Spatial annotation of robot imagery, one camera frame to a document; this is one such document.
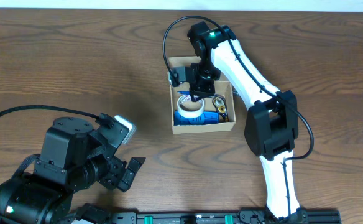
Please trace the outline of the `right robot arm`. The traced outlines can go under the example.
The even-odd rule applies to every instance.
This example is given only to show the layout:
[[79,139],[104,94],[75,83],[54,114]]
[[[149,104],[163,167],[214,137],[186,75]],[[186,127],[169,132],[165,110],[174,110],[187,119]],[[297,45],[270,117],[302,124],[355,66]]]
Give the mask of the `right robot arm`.
[[288,220],[300,209],[292,174],[299,118],[296,96],[266,80],[228,26],[210,29],[199,22],[191,26],[187,37],[201,59],[191,65],[187,76],[190,92],[199,98],[213,96],[221,75],[230,81],[247,108],[244,136],[262,163],[266,207],[275,221]]

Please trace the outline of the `white masking tape roll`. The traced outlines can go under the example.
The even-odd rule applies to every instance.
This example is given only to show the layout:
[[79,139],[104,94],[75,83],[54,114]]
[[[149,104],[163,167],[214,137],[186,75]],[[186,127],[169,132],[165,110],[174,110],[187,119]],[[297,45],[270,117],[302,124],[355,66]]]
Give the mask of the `white masking tape roll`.
[[185,109],[183,104],[186,101],[192,101],[190,95],[182,95],[177,100],[177,111],[182,117],[192,119],[200,117],[203,114],[205,108],[205,101],[203,99],[197,101],[201,105],[197,110]]

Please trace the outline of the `blue plastic case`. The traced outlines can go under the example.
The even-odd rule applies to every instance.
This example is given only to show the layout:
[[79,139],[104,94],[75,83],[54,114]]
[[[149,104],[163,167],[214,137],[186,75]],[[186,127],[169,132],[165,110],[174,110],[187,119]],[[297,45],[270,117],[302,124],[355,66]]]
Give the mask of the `blue plastic case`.
[[204,111],[197,118],[185,118],[179,114],[178,111],[175,112],[174,115],[174,124],[175,125],[207,125],[207,124],[218,124],[219,123],[219,115],[214,111]]

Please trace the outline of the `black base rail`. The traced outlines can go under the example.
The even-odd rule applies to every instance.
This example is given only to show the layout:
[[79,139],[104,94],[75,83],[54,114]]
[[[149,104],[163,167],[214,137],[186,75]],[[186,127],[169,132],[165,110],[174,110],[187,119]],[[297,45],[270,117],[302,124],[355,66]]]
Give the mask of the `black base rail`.
[[300,209],[286,218],[275,218],[268,209],[242,209],[238,212],[188,212],[188,213],[109,213],[97,207],[89,206],[80,210],[63,223],[108,223],[108,224],[341,224],[337,210]]

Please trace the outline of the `yellow correction tape dispenser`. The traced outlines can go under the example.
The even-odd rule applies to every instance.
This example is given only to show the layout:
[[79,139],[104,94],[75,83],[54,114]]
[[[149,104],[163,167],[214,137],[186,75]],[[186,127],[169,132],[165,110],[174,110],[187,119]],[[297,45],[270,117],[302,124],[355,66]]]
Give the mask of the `yellow correction tape dispenser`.
[[214,95],[212,98],[212,104],[218,115],[220,115],[224,122],[229,121],[226,99],[222,95]]

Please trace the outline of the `brown cardboard box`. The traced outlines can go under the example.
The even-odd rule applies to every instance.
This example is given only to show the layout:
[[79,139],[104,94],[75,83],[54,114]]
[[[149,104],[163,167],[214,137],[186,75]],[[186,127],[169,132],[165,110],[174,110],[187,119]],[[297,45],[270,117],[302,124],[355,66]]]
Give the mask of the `brown cardboard box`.
[[[169,65],[171,68],[174,67],[182,67],[182,66],[190,66],[192,63],[198,63],[200,58],[197,56],[189,56],[189,57],[170,57]],[[179,87],[170,86],[170,104],[171,104],[171,114],[172,114],[172,131],[173,134],[184,134],[184,133],[207,133],[207,132],[218,132],[218,131],[231,131],[236,123],[236,114],[234,108],[234,97],[233,97],[233,89],[229,80],[221,74],[221,78],[218,81],[214,81],[215,93],[222,95],[226,100],[227,112],[229,115],[229,122],[224,122],[221,116],[219,116],[218,124],[205,124],[205,125],[176,125],[174,115],[177,108],[177,101],[181,94],[177,93],[177,91],[188,91],[189,83],[182,83]],[[211,98],[205,98],[205,111],[215,111],[215,108],[212,104]],[[200,103],[193,103],[187,101],[182,103],[182,108],[186,110],[198,110],[200,109]]]

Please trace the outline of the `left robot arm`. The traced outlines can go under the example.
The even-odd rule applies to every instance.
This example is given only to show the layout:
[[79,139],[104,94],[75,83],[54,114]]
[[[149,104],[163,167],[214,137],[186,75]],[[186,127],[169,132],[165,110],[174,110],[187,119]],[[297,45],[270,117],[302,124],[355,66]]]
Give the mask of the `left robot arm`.
[[85,204],[70,211],[73,195],[100,183],[130,189],[144,157],[115,156],[136,131],[122,116],[101,114],[99,128],[80,118],[61,117],[47,130],[40,154],[26,158],[0,185],[0,223],[111,223],[106,210]]

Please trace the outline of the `blue ballpoint pen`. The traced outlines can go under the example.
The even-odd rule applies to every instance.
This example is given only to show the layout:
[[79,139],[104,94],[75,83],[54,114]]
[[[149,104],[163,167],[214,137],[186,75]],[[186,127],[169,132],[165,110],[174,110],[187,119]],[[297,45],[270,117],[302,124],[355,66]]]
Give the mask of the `blue ballpoint pen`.
[[177,93],[181,95],[190,95],[189,91],[177,91]]

